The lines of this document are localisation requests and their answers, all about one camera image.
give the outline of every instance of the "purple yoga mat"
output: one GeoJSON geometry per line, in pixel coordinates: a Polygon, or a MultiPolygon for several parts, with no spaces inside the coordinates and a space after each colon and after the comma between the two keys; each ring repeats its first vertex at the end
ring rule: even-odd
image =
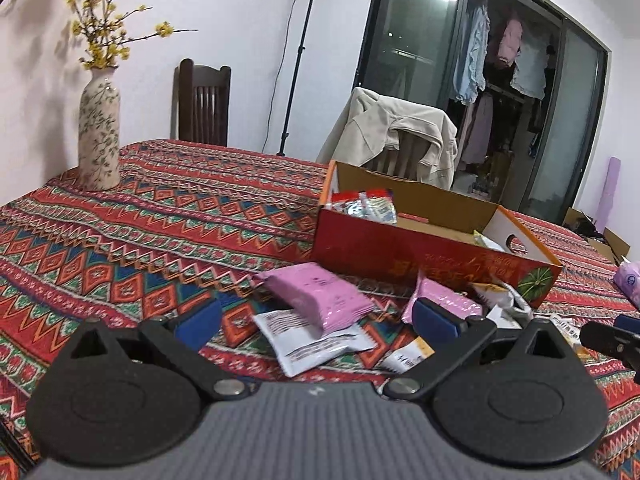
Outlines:
{"type": "Polygon", "coordinates": [[[612,156],[609,159],[609,169],[607,169],[607,177],[604,181],[604,189],[598,204],[598,210],[595,216],[595,225],[599,233],[604,231],[609,220],[609,213],[613,207],[613,196],[616,193],[618,185],[618,177],[620,176],[620,159],[612,156]]]}

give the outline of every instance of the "white wall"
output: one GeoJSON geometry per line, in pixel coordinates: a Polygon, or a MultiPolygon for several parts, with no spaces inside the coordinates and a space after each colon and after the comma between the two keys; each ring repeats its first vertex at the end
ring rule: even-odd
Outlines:
{"type": "MultiPolygon", "coordinates": [[[[267,153],[276,153],[309,0],[298,0],[278,83],[267,153]]],[[[371,0],[315,0],[289,121],[287,156],[316,156],[351,93],[371,0]]]]}
{"type": "MultiPolygon", "coordinates": [[[[292,0],[117,0],[130,33],[168,20],[198,28],[132,45],[115,83],[122,94],[120,144],[168,138],[174,67],[185,57],[232,68],[229,144],[259,150],[292,0]]],[[[90,76],[68,38],[63,0],[6,1],[0,7],[0,203],[77,163],[78,105],[90,76]]]]}
{"type": "Polygon", "coordinates": [[[610,136],[613,146],[611,155],[620,159],[620,177],[609,215],[608,227],[631,245],[630,258],[640,260],[640,128],[638,127],[638,74],[640,74],[640,40],[626,40],[620,51],[621,89],[616,103],[621,114],[620,124],[610,136]]]}
{"type": "Polygon", "coordinates": [[[0,203],[76,165],[86,75],[61,0],[0,7],[0,203]]]}

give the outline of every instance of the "wrapped snack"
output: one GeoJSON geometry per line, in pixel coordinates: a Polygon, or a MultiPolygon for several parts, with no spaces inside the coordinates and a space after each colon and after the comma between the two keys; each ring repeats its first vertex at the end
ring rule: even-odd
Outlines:
{"type": "Polygon", "coordinates": [[[389,354],[380,366],[396,374],[403,374],[433,354],[431,348],[421,337],[389,354]]]}
{"type": "Polygon", "coordinates": [[[502,247],[500,244],[494,242],[493,240],[491,240],[491,238],[487,238],[482,233],[479,233],[478,231],[475,231],[475,230],[474,230],[474,240],[476,242],[476,245],[479,245],[481,247],[492,249],[494,251],[500,251],[501,253],[507,252],[504,250],[504,247],[502,247]]]}
{"type": "Polygon", "coordinates": [[[465,319],[467,316],[482,315],[482,307],[475,301],[471,301],[469,298],[455,293],[450,288],[426,278],[422,270],[420,270],[414,293],[409,298],[402,313],[403,322],[411,324],[411,312],[418,298],[427,298],[460,319],[465,319]]]}
{"type": "Polygon", "coordinates": [[[294,310],[275,310],[254,316],[254,322],[276,353],[282,371],[294,377],[347,352],[362,352],[376,343],[357,324],[321,335],[294,310]]]}
{"type": "Polygon", "coordinates": [[[529,303],[508,283],[500,282],[500,285],[472,283],[471,286],[490,310],[494,306],[500,307],[521,327],[526,327],[533,319],[533,311],[529,303]]]}
{"type": "Polygon", "coordinates": [[[589,353],[586,351],[582,343],[580,343],[580,329],[577,328],[570,320],[563,319],[558,314],[551,314],[549,316],[551,323],[558,329],[558,332],[562,334],[564,340],[569,343],[569,346],[574,349],[574,352],[578,357],[585,359],[589,357],[589,353]]]}
{"type": "Polygon", "coordinates": [[[489,311],[489,314],[486,315],[486,318],[493,321],[498,328],[522,328],[520,324],[515,319],[513,319],[513,317],[511,317],[506,310],[501,309],[497,305],[489,311]]]}
{"type": "Polygon", "coordinates": [[[325,208],[373,222],[398,223],[393,196],[388,189],[334,193],[325,208]]]}
{"type": "Polygon", "coordinates": [[[640,308],[640,262],[625,258],[614,274],[613,282],[636,308],[640,308]]]}
{"type": "Polygon", "coordinates": [[[323,334],[347,328],[373,310],[355,285],[315,263],[267,270],[256,278],[323,334]]]}

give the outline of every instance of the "closet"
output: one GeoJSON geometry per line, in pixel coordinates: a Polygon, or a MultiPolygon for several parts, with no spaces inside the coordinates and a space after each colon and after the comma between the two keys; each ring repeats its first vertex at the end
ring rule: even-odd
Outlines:
{"type": "Polygon", "coordinates": [[[542,0],[372,0],[355,83],[446,110],[458,127],[452,190],[560,222],[606,59],[542,0]]]}

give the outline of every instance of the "pink snack packet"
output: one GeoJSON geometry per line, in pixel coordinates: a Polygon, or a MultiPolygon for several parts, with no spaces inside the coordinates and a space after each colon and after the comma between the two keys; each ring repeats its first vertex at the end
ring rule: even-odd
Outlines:
{"type": "Polygon", "coordinates": [[[323,335],[350,327],[373,310],[371,300],[355,285],[315,263],[265,270],[256,278],[323,335]]]}
{"type": "Polygon", "coordinates": [[[466,316],[472,316],[474,314],[482,316],[482,306],[478,305],[475,301],[471,301],[469,298],[455,293],[450,288],[426,278],[422,270],[420,270],[418,272],[418,280],[415,284],[414,293],[411,295],[411,298],[409,298],[402,313],[402,322],[411,324],[411,311],[414,307],[415,300],[418,298],[427,298],[455,316],[458,316],[460,319],[465,319],[466,316]]]}

